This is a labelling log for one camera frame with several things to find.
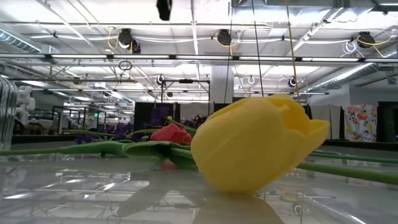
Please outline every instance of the yellow tulip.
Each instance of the yellow tulip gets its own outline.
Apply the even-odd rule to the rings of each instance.
[[[253,193],[296,167],[328,136],[287,95],[246,98],[215,112],[191,143],[206,181],[224,192]]]

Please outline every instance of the white ceiling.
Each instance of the white ceiling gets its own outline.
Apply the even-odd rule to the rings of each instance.
[[[150,23],[166,24],[166,22],[159,19],[157,9],[155,7],[156,1],[138,1],[138,0],[80,0],[89,12],[79,4],[77,0],[69,0],[73,6],[76,7],[83,15],[81,15],[67,0],[52,0],[47,1],[51,8],[60,16],[62,16],[69,23],[79,23],[81,26],[76,26],[75,29],[86,38],[92,37],[106,37],[109,32],[109,27],[92,28],[85,25],[87,22],[96,24],[122,23],[122,24],[148,24],[148,26],[132,26],[132,34],[135,37],[150,37],[158,39],[193,39],[192,27],[192,12],[190,1],[174,0],[170,24],[183,24],[183,26],[150,26]],[[201,24],[229,24],[231,21],[228,17],[228,1],[227,0],[194,0],[195,20],[197,22],[197,37],[209,38],[215,35],[219,29],[228,28],[214,26],[203,26]],[[300,13],[299,16],[292,17],[292,37],[299,39],[303,36],[312,25],[320,22],[320,19],[326,14],[325,10],[318,10],[317,13]],[[270,36],[270,29],[272,26],[277,27],[280,22],[286,22],[284,13],[262,13],[257,11],[257,35],[258,39],[273,38]],[[22,34],[24,37],[34,37],[38,35],[47,35],[50,32],[56,31],[58,35],[69,35],[77,37],[68,27],[62,24],[62,21],[41,6],[35,0],[2,0],[0,2],[0,21],[9,25],[9,28],[14,32]],[[252,13],[250,11],[237,12],[232,17],[233,24],[253,24]],[[56,25],[41,24],[40,26],[12,26],[10,22],[39,22],[39,23],[58,23]],[[345,40],[351,36],[358,35],[359,31],[370,31],[376,37],[376,41],[386,40],[389,34],[385,30],[398,24],[397,14],[389,13],[383,15],[377,12],[370,12],[362,14],[359,17],[348,15],[347,13],[339,17],[337,20],[325,24],[318,32],[315,32],[310,40]],[[243,27],[232,26],[233,39],[238,37],[238,33],[242,35],[241,40],[253,40],[256,38],[254,29],[244,29]],[[109,54],[105,49],[109,49],[106,40],[93,41],[95,47],[89,46],[83,40],[71,40],[54,37],[44,39],[31,39],[31,41],[40,44],[48,44],[60,51],[63,54]],[[142,54],[189,54],[195,55],[195,48],[193,41],[184,43],[157,43],[139,40]],[[344,43],[336,44],[303,44],[295,51],[295,56],[310,56],[310,57],[340,57],[343,52]],[[379,46],[379,50],[384,47],[394,44],[392,42]],[[277,41],[268,43],[259,43],[260,55],[274,55],[285,56],[290,51],[289,41]],[[18,52],[17,49],[10,48],[4,43],[0,44],[1,52]],[[370,55],[375,52],[373,48],[358,49],[364,55]],[[125,54],[124,49],[118,48],[113,50],[116,54]],[[233,55],[257,55],[256,44],[240,43],[232,48]],[[228,47],[220,46],[216,40],[199,40],[198,41],[199,55],[228,55]],[[48,73],[48,68],[34,66],[32,67],[43,73]],[[321,77],[339,69],[339,67],[315,67],[315,66],[298,66],[296,68],[297,78],[303,80],[301,85],[311,84]],[[194,64],[183,64],[175,68],[170,67],[142,67],[142,70],[154,81],[156,75],[163,74],[170,78],[197,78],[197,68]],[[262,65],[261,71],[269,70],[263,79],[265,90],[284,90],[287,89],[287,80],[293,76],[292,66],[272,66]],[[252,85],[248,83],[250,75],[259,77],[258,65],[237,65],[234,75],[241,78],[245,90],[258,89],[259,85]],[[71,73],[84,77],[88,74],[88,78],[113,78],[114,74],[108,67],[72,67],[68,69],[68,73],[61,73],[57,77],[70,77]],[[132,78],[137,78],[140,83],[133,85],[135,88],[142,88],[142,85],[150,86],[150,83],[142,77],[137,70],[132,69],[127,72]],[[200,77],[206,78],[211,75],[211,65],[200,65]],[[107,83],[108,86],[114,87],[115,83]],[[121,83],[118,88],[132,88],[130,83]],[[180,85],[174,84],[171,89],[197,89],[197,85]]]

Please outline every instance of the metal frame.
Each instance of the metal frame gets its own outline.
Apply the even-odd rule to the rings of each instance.
[[[163,94],[175,82],[185,83],[185,84],[198,83],[203,89],[205,89],[205,92],[208,93],[208,99],[209,99],[208,100],[208,114],[210,114],[210,81],[209,80],[190,80],[190,79],[162,80],[161,89],[160,89],[160,102],[161,103],[163,103]],[[164,89],[164,85],[166,85],[166,83],[171,83],[171,84],[169,86],[167,86],[166,89]],[[207,83],[209,85],[209,90],[206,90],[206,88],[201,83]]]

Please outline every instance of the colorful fabric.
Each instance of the colorful fabric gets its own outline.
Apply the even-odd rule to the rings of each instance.
[[[345,138],[350,141],[376,142],[377,107],[344,106]]]

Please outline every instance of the wire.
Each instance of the wire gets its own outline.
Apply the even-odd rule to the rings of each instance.
[[[294,60],[294,49],[293,49],[293,41],[292,41],[292,26],[290,24],[290,16],[289,16],[289,0],[286,0],[286,13],[287,13],[287,25],[289,26],[290,50],[292,51],[294,82],[296,83],[295,91],[296,91],[296,94],[297,94],[298,103],[301,104],[300,93],[299,93],[299,83],[297,82],[296,63],[295,63],[295,60]]]
[[[233,18],[233,16],[231,16],[231,25],[229,25],[229,31],[230,31],[230,33],[232,34],[232,18]],[[231,56],[231,43],[229,43],[229,51],[228,51],[228,64],[227,64],[227,70],[226,70],[226,80],[225,80],[225,93],[224,93],[224,104],[226,103],[226,91],[227,91],[227,89],[228,89],[228,76],[229,76],[229,58],[230,58],[230,56]]]
[[[257,45],[257,57],[258,57],[258,62],[259,62],[259,75],[260,75],[260,85],[261,85],[261,95],[264,97],[264,89],[262,88],[262,77],[261,77],[261,64],[260,64],[260,51],[259,51],[259,42],[258,42],[258,36],[257,36],[257,25],[256,25],[256,15],[254,14],[254,2],[251,0],[251,7],[253,10],[253,19],[254,19],[254,32],[256,34],[256,45]]]
[[[356,38],[356,40],[357,40],[358,42],[360,42],[360,43],[362,43],[362,44],[370,45],[370,46],[377,46],[377,45],[382,45],[382,44],[385,44],[385,43],[387,43],[387,42],[390,42],[390,40],[391,40],[391,38],[392,38],[392,35],[390,35],[390,37],[389,37],[387,40],[382,41],[382,42],[380,42],[380,43],[376,43],[376,44],[367,43],[367,42],[365,42],[365,41],[362,41],[362,40],[359,39],[360,37],[362,37],[362,36],[359,35],[359,36],[357,36],[357,38]]]
[[[374,49],[379,53],[379,55],[380,55],[381,57],[385,57],[385,56],[379,51],[379,49],[377,49],[377,47],[376,47],[375,45],[373,45],[373,47],[374,47]]]
[[[112,30],[113,30],[113,28],[111,28],[111,30],[110,30],[110,32],[109,32],[108,38],[111,37]],[[111,45],[110,39],[108,39],[108,46],[109,46],[110,48],[116,49],[116,48],[118,47],[118,44],[119,44],[119,34],[118,34],[118,37],[116,38],[116,45],[115,45],[114,47]]]

